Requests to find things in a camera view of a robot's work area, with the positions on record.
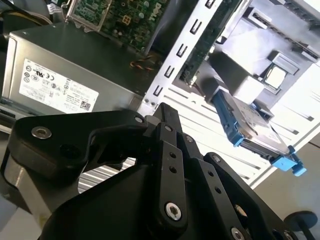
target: black metal bracket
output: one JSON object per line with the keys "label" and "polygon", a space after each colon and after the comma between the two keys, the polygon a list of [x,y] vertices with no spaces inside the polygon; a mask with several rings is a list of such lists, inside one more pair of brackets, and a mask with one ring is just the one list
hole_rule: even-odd
{"label": "black metal bracket", "polygon": [[[122,240],[277,240],[286,234],[297,240],[220,156],[203,157],[196,141],[182,132],[176,110],[162,103],[147,119],[150,123],[135,112],[115,111],[17,121],[6,159],[36,181],[32,189],[40,191],[42,205],[59,197],[59,189],[74,189],[83,171],[136,158],[136,165],[82,194],[63,195],[65,203],[57,199],[59,207],[51,205],[40,240],[94,239],[106,233]],[[48,131],[35,136],[37,126],[50,130],[50,137],[44,139]],[[6,161],[1,170],[7,178],[15,175],[8,173]],[[19,183],[11,187],[23,193],[34,214],[28,191]]]}

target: metal sheet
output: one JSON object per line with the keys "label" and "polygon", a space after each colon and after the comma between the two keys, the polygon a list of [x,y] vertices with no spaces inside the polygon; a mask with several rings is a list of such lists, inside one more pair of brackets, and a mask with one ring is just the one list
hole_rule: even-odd
{"label": "metal sheet", "polygon": [[[320,132],[320,83],[315,77],[319,75],[320,67],[313,64],[271,109],[276,116],[271,121],[272,126],[283,141],[293,145],[297,151]],[[202,154],[216,152],[221,155],[252,188],[276,170],[257,154],[233,147],[221,126],[216,109],[207,104],[203,97],[172,85],[165,93],[164,102],[178,110],[183,131],[196,140]],[[132,160],[127,160],[123,169],[133,164]],[[91,178],[81,176],[79,191],[83,192],[116,173],[116,170],[108,167],[88,172]]]}
{"label": "metal sheet", "polygon": [[134,99],[141,102],[153,79],[152,73],[130,67],[134,54],[71,24],[35,27],[10,36],[2,102],[27,109],[25,112],[62,113],[19,93],[25,59],[97,91],[93,111],[128,108]]}
{"label": "metal sheet", "polygon": [[[319,36],[309,31],[309,24],[285,6],[274,5],[268,0],[253,0],[251,6],[271,18],[271,24],[290,38],[310,45],[318,54],[320,53]],[[217,47],[252,75],[261,75],[268,68],[271,64],[268,56],[273,51],[281,52],[298,64],[299,71],[294,75],[287,75],[279,93],[273,94],[265,89],[259,95],[258,99],[268,107],[275,105],[312,64],[301,54],[292,51],[292,48],[293,45],[279,34],[271,29],[259,28],[244,18],[240,20],[228,40]]]}

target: wire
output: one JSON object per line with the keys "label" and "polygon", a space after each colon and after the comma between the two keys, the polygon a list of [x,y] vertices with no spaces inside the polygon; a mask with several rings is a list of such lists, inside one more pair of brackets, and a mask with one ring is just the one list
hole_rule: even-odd
{"label": "wire", "polygon": [[31,18],[31,17],[28,17],[26,15],[23,15],[23,14],[21,14],[19,12],[11,12],[11,13],[8,13],[8,15],[14,15],[14,16],[18,16],[18,17],[21,17],[21,18],[24,18],[24,19],[28,19],[28,20],[34,22],[35,24],[37,24],[39,26],[42,26],[42,24],[40,22],[38,22],[37,20],[35,20],[35,19]]}
{"label": "wire", "polygon": [[136,60],[136,61],[132,61],[130,62],[130,66],[132,68],[137,68],[137,69],[141,69],[141,70],[147,70],[147,71],[153,71],[155,70],[154,68],[152,67],[149,67],[149,66],[143,66],[141,63],[145,63],[147,60],[153,58],[154,55],[152,54],[149,54],[147,57],[145,58],[142,58],[142,59],[139,59],[139,60]]}
{"label": "wire", "polygon": [[50,22],[53,22],[54,21],[54,16],[52,14],[50,14],[49,10],[48,10],[48,5],[51,3],[51,0],[43,0],[44,4],[45,4],[45,7],[47,8],[47,12],[49,14],[49,20]]}
{"label": "wire", "polygon": [[33,22],[37,23],[38,25],[44,25],[44,24],[42,23],[42,21],[45,22],[45,23],[49,23],[49,22],[47,22],[47,20],[44,20],[44,19],[43,19],[43,17],[45,18],[45,16],[38,17],[38,16],[35,16],[35,15],[32,15],[32,14],[30,14],[29,12],[27,12],[27,11],[25,11],[25,10],[17,7],[17,6],[14,5],[14,4],[12,4],[12,3],[11,3],[10,1],[8,1],[8,0],[0,0],[0,1],[3,2],[4,4],[6,4],[7,6],[9,6],[9,7],[12,9],[10,13],[9,13],[9,11],[7,11],[7,10],[2,11],[2,12],[1,12],[1,16],[3,16],[4,14],[11,14],[11,15],[13,15],[13,13],[16,13],[16,14],[21,14],[21,15],[19,15],[20,17],[21,17],[22,15],[24,15],[26,19],[28,19],[28,20],[30,20],[30,21],[33,21]]}
{"label": "wire", "polygon": [[68,0],[68,2],[63,2],[61,4],[61,13],[63,20],[67,21],[67,16],[64,14],[64,9],[67,9],[72,0]]}
{"label": "wire", "polygon": [[35,17],[37,17],[37,18],[39,18],[39,19],[42,19],[42,20],[44,20],[44,21],[46,21],[48,24],[52,24],[52,21],[49,19],[49,18],[47,18],[46,16],[44,16],[44,15],[41,15],[41,14],[39,14],[39,13],[36,13],[36,12],[32,12],[32,11],[27,11],[29,14],[31,14],[32,16],[35,16]]}

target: dell logo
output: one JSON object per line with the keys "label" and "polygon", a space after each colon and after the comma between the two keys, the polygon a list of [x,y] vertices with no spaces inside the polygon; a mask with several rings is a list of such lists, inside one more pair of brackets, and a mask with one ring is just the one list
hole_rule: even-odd
{"label": "dell logo", "polygon": [[156,3],[155,4],[155,7],[153,9],[153,13],[151,14],[151,16],[149,17],[149,21],[155,21],[156,20],[156,17],[159,13],[159,10],[161,9],[162,5],[160,3]]}

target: black plastic part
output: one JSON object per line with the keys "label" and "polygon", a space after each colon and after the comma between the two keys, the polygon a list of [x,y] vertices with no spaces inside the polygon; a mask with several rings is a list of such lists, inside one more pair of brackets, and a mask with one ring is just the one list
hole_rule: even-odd
{"label": "black plastic part", "polygon": [[272,2],[274,5],[283,5],[286,3],[285,0],[269,0],[270,2]]}
{"label": "black plastic part", "polygon": [[[79,174],[77,165],[69,163],[70,170],[51,169],[65,167],[66,164],[60,165],[59,162],[65,159],[54,158],[55,151],[60,154],[61,149],[67,152],[64,155],[75,159],[79,155],[78,150],[81,155],[86,152],[85,161],[97,161],[97,165],[118,162],[127,157],[137,158],[137,163],[82,194],[68,198],[70,200],[60,205],[48,219],[40,240],[101,239],[106,234],[108,239],[121,240],[234,240],[233,228],[241,232],[245,240],[276,240],[279,236],[284,238],[284,232],[297,240],[220,156],[208,153],[203,161],[194,139],[177,132],[169,122],[147,126],[143,117],[131,111],[69,116],[25,118],[13,127],[15,136],[10,142],[15,144],[9,143],[10,153],[15,156],[15,161],[24,163],[28,171],[43,171],[33,172],[32,178],[36,186],[41,186],[41,192],[54,189],[51,192],[54,199],[59,190],[63,192],[63,189],[78,183],[78,178],[74,178]],[[55,122],[64,123],[64,130],[59,132]],[[75,123],[82,126],[84,123],[95,124],[96,128],[83,127],[82,132],[72,135],[77,128]],[[52,137],[42,140],[33,137],[30,129],[35,126],[51,129]],[[63,134],[66,130],[72,136]],[[95,150],[99,157],[87,157],[90,151],[94,151],[92,146],[98,145],[102,148],[100,152]],[[16,152],[13,152],[13,146],[17,146]],[[56,185],[59,179],[48,180],[48,173],[44,172],[46,168],[38,162],[40,159],[49,163],[46,167],[56,173],[54,176],[72,176],[70,180],[73,182],[60,186]],[[178,206],[180,219],[173,219],[167,214],[167,203]],[[242,207],[247,218],[239,217],[236,205]]]}
{"label": "black plastic part", "polygon": [[290,214],[283,220],[290,228],[299,232],[302,231],[307,240],[315,240],[309,229],[318,222],[317,215],[312,211],[298,211]]}
{"label": "black plastic part", "polygon": [[214,166],[232,205],[240,206],[246,213],[248,230],[252,239],[286,239],[285,232],[287,232],[294,240],[298,240],[289,227],[261,200],[223,158],[214,152],[209,152],[203,159]]}
{"label": "black plastic part", "polygon": [[184,159],[200,159],[203,156],[199,151],[196,141],[188,134],[178,134],[178,148],[182,150]]}
{"label": "black plastic part", "polygon": [[182,127],[178,111],[166,103],[161,103],[155,111],[154,117],[160,119],[161,122],[172,126],[177,133],[182,134]]}
{"label": "black plastic part", "polygon": [[[37,126],[48,128],[52,136],[34,137],[31,131]],[[114,132],[116,136],[122,131],[142,134],[147,126],[141,115],[129,110],[25,117],[15,123],[8,149],[25,168],[47,179],[68,183],[77,179],[87,165],[94,136],[108,142]]]}
{"label": "black plastic part", "polygon": [[[154,164],[154,198],[149,228],[160,239],[178,237],[188,225],[183,155],[177,145],[177,133],[167,123],[156,128],[157,147],[152,150]],[[166,214],[166,204],[174,203],[181,211],[181,219],[175,221]]]}
{"label": "black plastic part", "polygon": [[14,205],[30,213],[30,210],[25,200],[21,196],[21,193],[19,192],[19,190],[14,186],[12,186],[5,178],[5,168],[7,165],[9,155],[10,153],[9,153],[9,150],[7,149],[5,151],[3,161],[1,163],[1,168],[0,168],[0,193],[8,201],[10,201]]}

